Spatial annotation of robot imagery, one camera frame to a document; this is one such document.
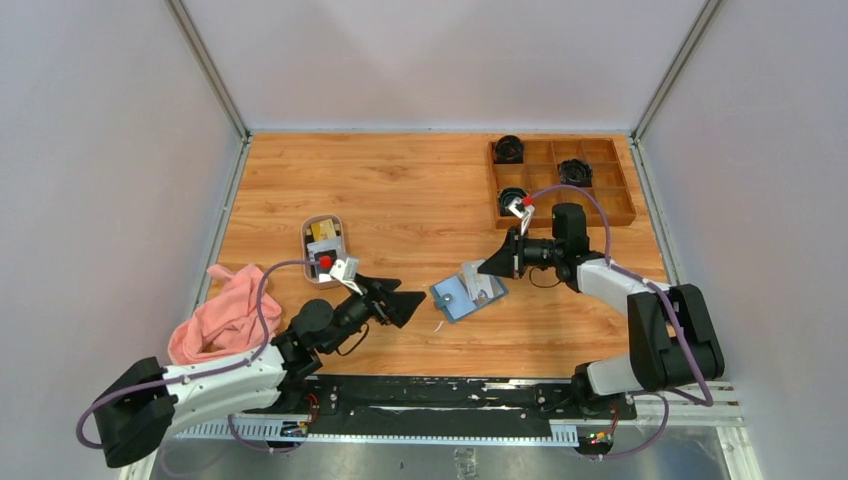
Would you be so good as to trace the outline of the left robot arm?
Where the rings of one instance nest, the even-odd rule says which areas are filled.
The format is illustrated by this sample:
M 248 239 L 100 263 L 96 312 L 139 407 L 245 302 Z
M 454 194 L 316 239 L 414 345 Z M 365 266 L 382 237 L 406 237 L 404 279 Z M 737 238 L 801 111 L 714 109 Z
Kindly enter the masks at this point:
M 298 411 L 306 400 L 305 379 L 321 368 L 321 355 L 366 333 L 371 321 L 404 327 L 427 297 L 401 290 L 398 279 L 355 280 L 360 289 L 338 305 L 306 302 L 263 349 L 191 365 L 136 361 L 93 404 L 106 465 L 135 463 L 165 439 L 230 414 L 271 406 Z

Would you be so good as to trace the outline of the blue leather card holder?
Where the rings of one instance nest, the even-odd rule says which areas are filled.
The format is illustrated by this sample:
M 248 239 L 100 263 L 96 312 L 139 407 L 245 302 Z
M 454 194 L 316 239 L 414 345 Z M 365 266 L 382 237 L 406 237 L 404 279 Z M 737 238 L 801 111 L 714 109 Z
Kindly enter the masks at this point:
M 430 294 L 433 297 L 434 306 L 444 315 L 445 320 L 451 324 L 455 324 L 462 319 L 475 314 L 481 309 L 499 301 L 509 293 L 505 284 L 499 277 L 489 275 L 494 286 L 494 299 L 481 304 L 475 304 L 469 299 L 461 269 L 458 273 L 449 276 L 430 287 Z

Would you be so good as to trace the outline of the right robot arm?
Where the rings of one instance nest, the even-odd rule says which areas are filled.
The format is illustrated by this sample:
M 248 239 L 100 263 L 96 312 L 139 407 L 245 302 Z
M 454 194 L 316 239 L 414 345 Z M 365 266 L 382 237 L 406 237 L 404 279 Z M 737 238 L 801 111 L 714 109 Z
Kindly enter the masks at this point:
M 549 239 L 527 234 L 534 213 L 530 197 L 513 199 L 507 209 L 520 223 L 508 229 L 479 273 L 521 279 L 532 270 L 550 269 L 559 283 L 602 301 L 627 320 L 627 353 L 576 367 L 568 400 L 577 413 L 596 417 L 615 397 L 681 395 L 690 384 L 701 393 L 688 400 L 713 405 L 707 383 L 723 375 L 725 362 L 698 287 L 657 283 L 622 267 L 608 251 L 591 249 L 586 214 L 578 204 L 553 206 Z

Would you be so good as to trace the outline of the silver card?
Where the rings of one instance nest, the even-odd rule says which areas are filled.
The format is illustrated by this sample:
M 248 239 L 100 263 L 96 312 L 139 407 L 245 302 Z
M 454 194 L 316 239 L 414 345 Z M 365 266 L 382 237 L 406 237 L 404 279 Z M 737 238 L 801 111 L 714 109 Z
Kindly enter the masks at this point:
M 493 300 L 495 296 L 491 277 L 478 271 L 483 263 L 484 260 L 464 262 L 461 269 L 469 299 L 475 304 Z

